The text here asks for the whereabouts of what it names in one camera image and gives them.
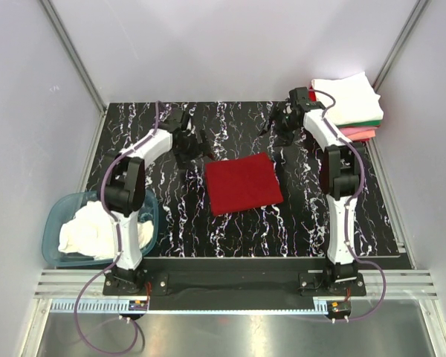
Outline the dark red t shirt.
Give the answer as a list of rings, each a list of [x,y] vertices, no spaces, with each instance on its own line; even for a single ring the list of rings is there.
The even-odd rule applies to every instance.
[[[274,164],[264,152],[210,162],[204,173],[214,216],[283,202]]]

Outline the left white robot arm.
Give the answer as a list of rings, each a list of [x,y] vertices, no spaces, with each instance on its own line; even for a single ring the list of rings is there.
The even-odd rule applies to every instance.
[[[105,172],[97,198],[112,224],[115,258],[105,270],[105,287],[140,293],[146,284],[141,267],[143,255],[138,242],[138,214],[146,197],[146,168],[171,152],[180,170],[200,158],[212,158],[205,131],[197,131],[193,116],[177,109],[160,122],[155,117],[152,129],[139,141],[106,156]]]

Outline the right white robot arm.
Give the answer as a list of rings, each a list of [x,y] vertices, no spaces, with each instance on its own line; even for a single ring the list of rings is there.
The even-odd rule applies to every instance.
[[[326,114],[336,100],[320,90],[299,87],[290,90],[284,104],[272,108],[261,136],[274,132],[276,147],[290,146],[299,129],[307,131],[323,150],[320,189],[329,206],[329,246],[326,266],[313,289],[339,295],[357,284],[358,264],[354,258],[354,221],[358,196],[363,190],[363,145],[353,143]]]

